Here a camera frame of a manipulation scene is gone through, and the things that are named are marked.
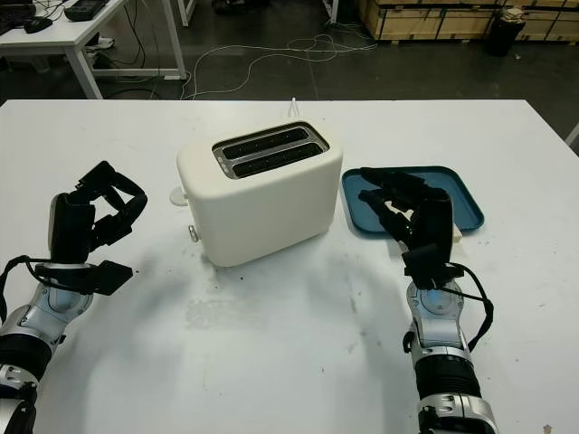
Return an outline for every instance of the robotic arm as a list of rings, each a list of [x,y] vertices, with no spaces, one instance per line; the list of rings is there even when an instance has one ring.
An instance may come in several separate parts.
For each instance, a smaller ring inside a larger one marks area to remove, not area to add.
[[[361,175],[379,188],[364,190],[359,199],[408,249],[402,256],[404,274],[413,280],[406,293],[413,321],[403,338],[403,349],[413,359],[421,434],[498,434],[470,359],[492,323],[493,305],[474,273],[450,262],[451,198],[422,178],[401,172],[362,168]],[[462,293],[455,278],[464,272],[473,278],[481,297]],[[481,301],[487,315],[468,344],[460,328],[465,297]]]
[[[115,190],[133,196],[125,203]],[[95,222],[92,201],[103,197],[115,210]],[[94,293],[109,296],[133,273],[115,262],[86,263],[89,253],[131,233],[147,197],[143,190],[106,161],[86,174],[71,193],[61,193],[51,204],[49,259],[14,258],[0,276],[0,434],[32,433],[36,388],[64,329],[85,312]],[[4,286],[8,272],[25,264],[40,283],[31,302],[6,318]]]

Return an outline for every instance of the black cable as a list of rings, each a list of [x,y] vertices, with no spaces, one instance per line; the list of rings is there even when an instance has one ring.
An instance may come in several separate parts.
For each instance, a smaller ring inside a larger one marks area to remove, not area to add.
[[[60,19],[61,19],[61,16],[62,16],[62,14],[64,14],[64,8],[63,8],[63,9],[61,9],[61,12],[58,14],[58,16],[57,16],[56,18],[54,18],[54,19],[52,20],[52,22],[55,22],[55,21],[58,21],[58,20],[60,20]]]
[[[125,92],[150,92],[150,95],[155,95],[155,96],[157,96],[157,98],[163,99],[163,97],[161,95],[159,95],[158,92],[155,92],[154,89],[147,89],[147,88],[130,88],[130,89],[117,90],[117,91],[112,92],[109,95],[107,95],[106,99],[109,99],[110,97],[114,97],[115,95],[119,95],[119,94],[125,93]]]
[[[485,308],[485,319],[482,321],[482,324],[480,325],[480,328],[479,328],[479,331],[477,332],[477,334],[472,339],[470,339],[470,342],[469,342],[469,350],[472,352],[472,350],[474,350],[475,346],[477,346],[477,343],[479,342],[480,338],[482,336],[484,336],[488,332],[488,330],[490,329],[490,326],[492,325],[492,321],[494,319],[495,307],[492,304],[492,302],[489,300],[489,298],[487,297],[487,293],[485,292],[484,288],[482,287],[482,284],[480,283],[479,278],[477,278],[477,275],[474,274],[474,271],[472,271],[468,267],[466,267],[462,264],[459,264],[457,262],[449,262],[449,264],[457,269],[461,269],[462,271],[467,273],[470,276],[470,278],[472,278],[475,285],[477,286],[477,289],[479,290],[480,297],[472,296],[471,294],[464,294],[462,292],[455,291],[454,289],[439,288],[439,290],[441,290],[443,292],[455,294],[457,296],[462,296],[465,298],[470,298],[473,300],[480,301],[480,302],[482,302],[482,305]]]
[[[6,317],[8,315],[8,306],[6,305],[6,298],[4,297],[4,289],[5,289],[5,285],[6,285],[6,279],[8,278],[8,273],[19,264],[26,264],[26,267],[28,268],[28,271],[30,271],[30,274],[36,280],[38,280],[40,283],[42,283],[45,286],[57,288],[57,289],[66,289],[69,291],[70,290],[78,290],[77,288],[67,287],[64,285],[60,285],[58,283],[50,282],[50,281],[42,278],[33,269],[32,264],[36,263],[36,262],[54,263],[55,261],[51,260],[51,259],[30,258],[26,255],[21,255],[21,256],[17,256],[16,258],[10,259],[6,263],[4,271],[0,275],[0,319],[2,320],[2,323],[6,320]]]
[[[63,4],[64,4],[64,2],[60,2],[60,3],[58,3],[57,5],[52,5],[52,6],[44,7],[44,12],[46,12],[48,9],[52,9],[52,12],[49,12],[48,14],[43,15],[42,18],[50,18],[56,11],[58,11],[58,8],[59,8],[60,6],[62,6]],[[58,19],[61,17],[61,15],[62,15],[62,13],[58,16],[58,18],[54,19],[53,21],[58,20]]]
[[[141,66],[140,66],[141,68],[143,68],[143,66],[145,65],[145,61],[147,60],[147,53],[145,52],[145,47],[143,46],[143,43],[141,42],[141,40],[137,34],[137,27],[136,27],[137,10],[138,10],[137,9],[137,3],[138,3],[138,1],[135,2],[135,16],[134,16],[132,21],[130,18],[130,14],[128,13],[128,8],[126,6],[123,6],[125,9],[125,15],[127,16],[128,26],[130,27],[131,32],[135,35],[135,39],[137,40],[137,44],[138,44],[137,54],[135,55],[135,59],[133,59],[132,62],[127,62],[127,61],[116,61],[116,62],[125,64],[125,65],[133,65],[137,61],[139,54],[141,52],[143,52],[143,59],[141,61]]]

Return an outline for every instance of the white table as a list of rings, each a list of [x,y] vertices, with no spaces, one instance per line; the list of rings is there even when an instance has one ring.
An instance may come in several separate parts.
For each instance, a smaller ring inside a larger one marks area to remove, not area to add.
[[[189,238],[189,211],[168,200],[179,148],[256,118],[285,122],[289,108],[86,100],[0,108],[3,265],[46,253],[50,200],[101,159],[149,197],[133,233],[90,257],[139,273],[67,330],[43,379],[35,432],[417,432],[401,344],[409,279],[393,242],[355,235],[338,198],[326,234],[217,269]],[[579,159],[568,146],[524,101],[299,102],[299,111],[344,147],[344,170],[446,165],[460,174],[486,222],[453,258],[478,273],[496,307],[473,353],[483,396],[504,433],[546,424],[575,432]],[[460,283],[474,293],[467,278]],[[9,310],[33,290],[15,270]],[[483,315],[466,304],[467,335]]]
[[[91,21],[74,23],[64,14],[54,21],[52,26],[38,32],[28,34],[24,29],[13,29],[0,36],[0,55],[45,55],[65,54],[79,83],[89,99],[102,99],[99,87],[94,77],[111,77],[119,75],[130,76],[161,76],[167,79],[185,79],[185,63],[181,47],[177,38],[175,19],[169,0],[161,0],[166,16],[171,45],[176,60],[176,69],[114,69],[94,70],[87,63],[84,54],[84,45],[119,9],[127,0],[109,0],[107,5]]]

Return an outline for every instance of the wooden crate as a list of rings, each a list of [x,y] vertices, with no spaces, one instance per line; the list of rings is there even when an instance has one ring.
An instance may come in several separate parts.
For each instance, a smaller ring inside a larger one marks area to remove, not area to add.
[[[481,39],[492,15],[492,11],[478,9],[446,11],[437,39]]]
[[[356,7],[360,20],[365,24],[368,32],[376,40],[380,39],[384,21],[384,11],[376,4],[375,0],[356,0]]]
[[[562,12],[546,39],[579,42],[579,12]]]
[[[370,33],[383,41],[481,39],[493,19],[491,9],[381,8],[376,0],[356,1]],[[531,9],[525,21],[520,41],[579,42],[579,12]]]
[[[435,39],[441,26],[440,9],[387,9],[380,39],[387,41]]]
[[[518,33],[520,41],[543,41],[557,17],[555,11],[526,11],[525,27]]]
[[[502,5],[503,0],[375,0],[379,5]]]

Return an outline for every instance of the white toaster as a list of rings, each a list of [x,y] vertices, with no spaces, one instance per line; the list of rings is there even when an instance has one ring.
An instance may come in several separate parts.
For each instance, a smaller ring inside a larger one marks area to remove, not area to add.
[[[294,122],[179,152],[177,168],[205,253],[231,267],[326,231],[342,150]]]

